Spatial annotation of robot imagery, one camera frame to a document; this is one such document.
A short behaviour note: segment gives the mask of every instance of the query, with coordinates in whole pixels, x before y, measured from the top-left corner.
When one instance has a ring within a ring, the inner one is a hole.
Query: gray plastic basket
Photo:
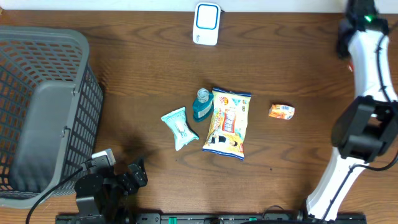
[[[73,30],[0,27],[1,206],[33,206],[90,158],[103,92],[88,54]]]

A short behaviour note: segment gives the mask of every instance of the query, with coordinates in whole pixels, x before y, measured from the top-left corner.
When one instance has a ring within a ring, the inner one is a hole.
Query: brown wooden surface
[[[129,199],[131,208],[255,213],[270,205],[298,209],[329,161],[331,128],[354,94],[353,74],[335,54],[340,19],[227,12],[215,47],[192,42],[191,12],[4,11],[0,24],[76,29],[88,38],[90,64],[106,86],[96,151],[112,148],[125,163],[146,158],[149,183]],[[398,84],[398,31],[391,42]],[[213,86],[252,93],[244,161],[201,152],[210,119],[194,123],[191,105],[199,88]],[[268,118],[275,102],[295,106],[294,118]],[[200,140],[176,152],[160,117],[182,106]],[[396,149],[374,165],[386,165]],[[397,223],[397,184],[397,167],[366,170],[340,210],[364,212],[372,224]],[[74,195],[55,197],[36,209],[31,223],[76,212]],[[2,208],[0,222],[22,223],[26,214]]]

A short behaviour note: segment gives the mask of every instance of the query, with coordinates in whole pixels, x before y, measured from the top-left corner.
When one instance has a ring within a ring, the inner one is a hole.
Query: bottle cap
[[[205,88],[201,88],[198,91],[198,100],[200,103],[205,103],[209,100],[209,91]]]

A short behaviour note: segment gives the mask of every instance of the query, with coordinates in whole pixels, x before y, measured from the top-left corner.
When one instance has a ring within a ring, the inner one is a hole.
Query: blue plastic bottle
[[[206,119],[209,114],[211,114],[214,110],[213,105],[213,94],[209,93],[209,91],[205,88],[201,88],[198,91],[198,98],[193,102],[193,119],[196,122],[203,121]]]

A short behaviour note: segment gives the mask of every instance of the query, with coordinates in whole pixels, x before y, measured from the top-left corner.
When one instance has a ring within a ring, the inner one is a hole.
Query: white wall
[[[346,0],[208,0],[226,12],[342,12]],[[3,9],[194,11],[200,0],[0,0]],[[398,0],[376,0],[381,13],[398,13]]]

